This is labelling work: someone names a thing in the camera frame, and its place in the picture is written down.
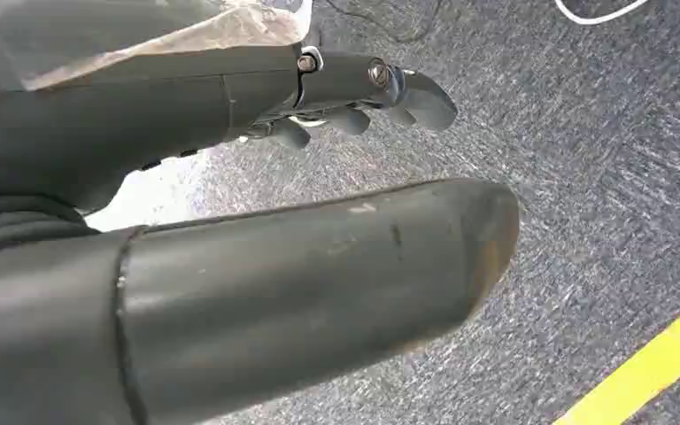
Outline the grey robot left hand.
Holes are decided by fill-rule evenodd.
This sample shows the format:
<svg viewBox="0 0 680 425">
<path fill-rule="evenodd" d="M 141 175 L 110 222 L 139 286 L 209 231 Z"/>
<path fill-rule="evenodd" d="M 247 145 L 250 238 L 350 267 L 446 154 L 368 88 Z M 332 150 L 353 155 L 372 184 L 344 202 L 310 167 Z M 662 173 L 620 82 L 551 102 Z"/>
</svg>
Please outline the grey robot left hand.
<svg viewBox="0 0 680 425">
<path fill-rule="evenodd" d="M 503 184 L 416 182 L 111 232 L 82 214 L 131 172 L 362 108 L 447 128 L 427 75 L 375 57 L 241 47 L 0 85 L 0 424 L 195 424 L 458 328 L 509 266 Z"/>
</svg>

